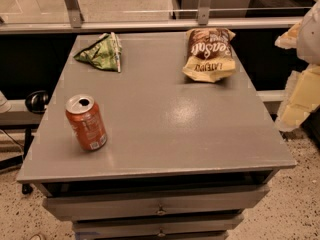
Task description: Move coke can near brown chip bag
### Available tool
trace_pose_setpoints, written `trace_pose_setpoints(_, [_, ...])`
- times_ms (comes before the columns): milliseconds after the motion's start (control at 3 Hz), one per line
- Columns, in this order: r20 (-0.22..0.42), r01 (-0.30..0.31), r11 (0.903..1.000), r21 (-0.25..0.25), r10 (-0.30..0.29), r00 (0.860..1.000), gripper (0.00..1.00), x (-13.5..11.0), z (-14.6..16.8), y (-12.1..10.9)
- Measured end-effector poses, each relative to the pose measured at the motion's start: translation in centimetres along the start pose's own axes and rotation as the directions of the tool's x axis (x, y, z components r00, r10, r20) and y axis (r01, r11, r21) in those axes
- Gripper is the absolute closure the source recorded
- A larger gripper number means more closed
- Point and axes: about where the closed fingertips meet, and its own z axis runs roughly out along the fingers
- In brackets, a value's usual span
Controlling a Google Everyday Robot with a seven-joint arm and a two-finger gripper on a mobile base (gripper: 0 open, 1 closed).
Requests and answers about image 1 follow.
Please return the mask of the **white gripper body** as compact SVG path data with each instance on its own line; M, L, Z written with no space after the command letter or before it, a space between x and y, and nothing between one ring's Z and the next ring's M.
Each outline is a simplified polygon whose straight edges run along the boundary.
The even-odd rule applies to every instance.
M297 56L309 64L320 64L320 0L303 17L297 37Z

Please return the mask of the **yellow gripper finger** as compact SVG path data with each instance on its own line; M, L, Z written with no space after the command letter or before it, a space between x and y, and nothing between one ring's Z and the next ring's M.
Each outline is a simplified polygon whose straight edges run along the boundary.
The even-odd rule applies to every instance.
M275 125L282 132L293 131L319 107L320 66L309 64L302 72L291 72Z
M300 22L294 24L287 32L276 39L275 45L282 49L296 49L300 26Z

